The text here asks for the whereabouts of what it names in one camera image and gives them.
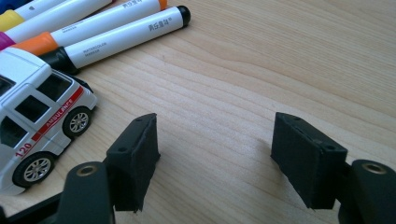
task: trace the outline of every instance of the marker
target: marker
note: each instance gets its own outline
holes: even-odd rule
[[[116,0],[67,0],[26,22],[0,32],[0,50],[43,32],[52,32],[79,21],[114,1]]]
[[[55,7],[65,0],[35,0],[15,10],[9,9],[0,15],[0,32],[32,19],[34,16]]]
[[[164,10],[166,4],[166,0],[128,1],[83,21],[78,21],[52,33],[45,32],[12,47],[41,55],[60,46],[70,46],[132,21],[145,18]]]
[[[53,69],[76,74],[80,67],[165,35],[189,24],[191,14],[186,7],[168,9],[96,35],[68,47],[40,55]]]

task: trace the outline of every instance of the marker cap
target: marker cap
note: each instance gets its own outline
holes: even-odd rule
[[[166,9],[166,6],[168,5],[168,1],[167,0],[158,0],[158,2],[160,3],[161,10]]]
[[[177,8],[180,11],[181,17],[183,18],[183,27],[186,27],[191,20],[191,13],[185,6],[179,6]]]
[[[13,45],[12,48],[24,49],[34,55],[41,55],[46,52],[55,50],[58,48],[58,44],[53,39],[50,32],[45,32],[41,35],[37,35],[33,38],[25,40],[19,44]]]
[[[23,17],[14,10],[7,10],[0,15],[0,31],[4,32],[24,22]]]
[[[3,32],[0,32],[0,50],[5,49],[8,46],[14,45],[15,42],[8,37],[8,35],[6,35]]]
[[[38,56],[41,60],[49,64],[53,69],[58,69],[70,75],[78,73],[78,69],[70,60],[64,47],[59,47],[56,50],[50,51]]]

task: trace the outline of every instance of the screw hole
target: screw hole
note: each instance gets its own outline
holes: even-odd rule
[[[87,165],[84,167],[81,167],[77,170],[77,175],[78,176],[87,176],[95,173],[98,170],[98,168],[94,165]]]

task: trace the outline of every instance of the toy car window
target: toy car window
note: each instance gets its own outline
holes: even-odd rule
[[[47,95],[51,100],[57,101],[71,84],[70,80],[52,74],[37,88],[37,90]]]
[[[5,117],[0,124],[0,142],[9,147],[15,147],[27,132],[14,120]]]
[[[11,87],[15,85],[15,82],[9,78],[0,76],[0,96],[7,92]]]
[[[49,110],[49,107],[37,100],[34,96],[28,96],[15,110],[32,122],[36,122]]]

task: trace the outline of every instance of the yellow marker cap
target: yellow marker cap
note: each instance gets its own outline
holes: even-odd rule
[[[24,18],[14,10],[7,10],[0,15],[0,32],[7,31],[24,22]]]

